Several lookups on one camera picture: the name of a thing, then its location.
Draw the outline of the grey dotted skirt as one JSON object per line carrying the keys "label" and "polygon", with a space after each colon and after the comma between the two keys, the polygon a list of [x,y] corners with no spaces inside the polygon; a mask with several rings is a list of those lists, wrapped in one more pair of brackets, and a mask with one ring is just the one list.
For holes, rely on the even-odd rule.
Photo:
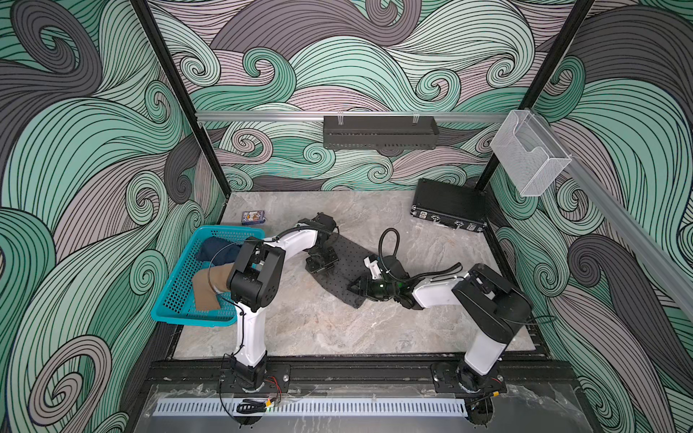
{"label": "grey dotted skirt", "polygon": [[365,260],[375,253],[349,240],[346,236],[340,236],[333,248],[337,256],[336,263],[327,270],[312,274],[312,277],[329,294],[346,305],[359,309],[366,298],[351,292],[349,288],[363,275],[367,274],[371,277]]}

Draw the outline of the blue denim skirt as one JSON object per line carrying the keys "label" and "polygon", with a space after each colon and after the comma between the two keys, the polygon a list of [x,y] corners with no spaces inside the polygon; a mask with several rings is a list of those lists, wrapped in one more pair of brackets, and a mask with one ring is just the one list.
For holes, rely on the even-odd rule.
{"label": "blue denim skirt", "polygon": [[234,263],[240,250],[241,245],[213,236],[201,243],[195,258],[203,263],[212,263],[214,266],[224,265]]}

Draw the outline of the tan brown skirt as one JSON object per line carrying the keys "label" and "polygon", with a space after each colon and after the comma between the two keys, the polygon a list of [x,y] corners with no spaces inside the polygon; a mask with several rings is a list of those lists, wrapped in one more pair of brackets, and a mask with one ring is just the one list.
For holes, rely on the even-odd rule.
{"label": "tan brown skirt", "polygon": [[218,295],[229,293],[227,281],[234,271],[234,263],[212,266],[198,271],[192,278],[196,310],[219,310]]}

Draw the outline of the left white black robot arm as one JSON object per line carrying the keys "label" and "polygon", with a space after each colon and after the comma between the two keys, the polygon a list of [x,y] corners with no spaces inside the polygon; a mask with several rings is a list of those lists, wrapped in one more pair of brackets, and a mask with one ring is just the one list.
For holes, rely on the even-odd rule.
{"label": "left white black robot arm", "polygon": [[226,288],[240,319],[234,354],[229,357],[229,373],[236,384],[256,391],[265,383],[268,352],[265,344],[266,308],[280,288],[283,265],[298,254],[307,254],[305,269],[322,274],[339,258],[334,244],[339,226],[332,216],[319,212],[303,218],[279,234],[260,239],[250,236],[240,248]]}

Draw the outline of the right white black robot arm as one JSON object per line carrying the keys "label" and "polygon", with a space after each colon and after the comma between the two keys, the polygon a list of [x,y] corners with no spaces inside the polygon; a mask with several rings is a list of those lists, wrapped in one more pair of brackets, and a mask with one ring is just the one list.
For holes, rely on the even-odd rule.
{"label": "right white black robot arm", "polygon": [[396,301],[407,310],[463,308],[478,333],[456,369],[459,386],[467,393],[501,393],[504,385],[498,362],[530,322],[531,300],[484,263],[467,272],[456,263],[443,271],[408,274],[397,258],[400,241],[397,229],[384,230],[377,253],[365,259],[367,273],[350,283],[348,290],[370,301]]}

